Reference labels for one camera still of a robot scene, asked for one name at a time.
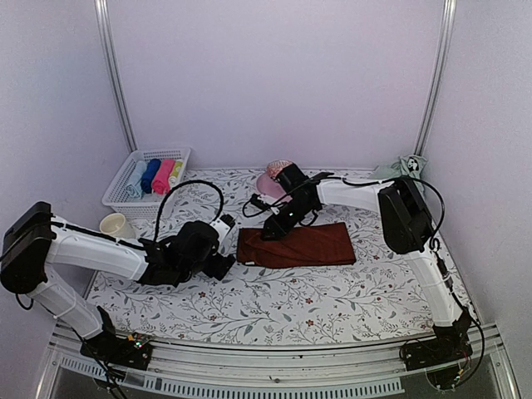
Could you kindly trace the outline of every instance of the blue rolled towel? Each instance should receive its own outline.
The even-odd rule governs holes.
[[[140,198],[142,196],[142,188],[140,187],[140,180],[142,175],[146,172],[146,163],[139,160],[135,164],[135,168],[131,172],[130,178],[126,183],[126,193],[132,198]]]
[[[146,172],[144,172],[142,179],[140,180],[140,187],[145,193],[151,194],[151,181],[154,179],[155,175],[157,175],[159,168],[160,160],[151,160],[148,163]]]

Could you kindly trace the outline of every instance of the pink rolled towel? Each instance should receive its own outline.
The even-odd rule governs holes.
[[[151,182],[151,188],[157,194],[166,194],[170,191],[170,184],[168,183],[168,178],[170,177],[170,173],[172,173],[172,170],[174,169],[174,164],[174,160],[163,160],[160,163],[159,171]]]

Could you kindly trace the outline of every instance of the light blue rolled towel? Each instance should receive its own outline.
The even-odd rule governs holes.
[[[132,198],[142,197],[142,188],[140,187],[140,180],[142,175],[146,171],[146,163],[143,160],[139,160],[133,171],[131,172],[130,178],[126,183],[126,193]]]
[[[392,177],[410,176],[416,179],[421,178],[421,171],[427,160],[422,156],[409,155],[400,156],[399,160],[391,165],[378,166],[368,177],[370,179],[385,180]],[[417,188],[423,192],[425,187],[416,182]]]

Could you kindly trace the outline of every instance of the yellow rolled towel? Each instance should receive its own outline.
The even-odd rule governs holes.
[[[170,188],[177,186],[178,178],[181,173],[181,167],[183,167],[183,162],[177,160],[174,164],[174,169],[172,169],[170,176],[168,177],[168,184],[170,185]]]

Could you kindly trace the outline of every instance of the green cloth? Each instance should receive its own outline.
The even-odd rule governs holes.
[[[391,165],[378,166],[369,178],[385,180],[392,177],[410,176],[420,179],[421,171],[427,162],[425,158],[418,155],[400,156],[399,160]],[[420,192],[424,192],[425,188],[421,183],[416,182],[416,185]]]

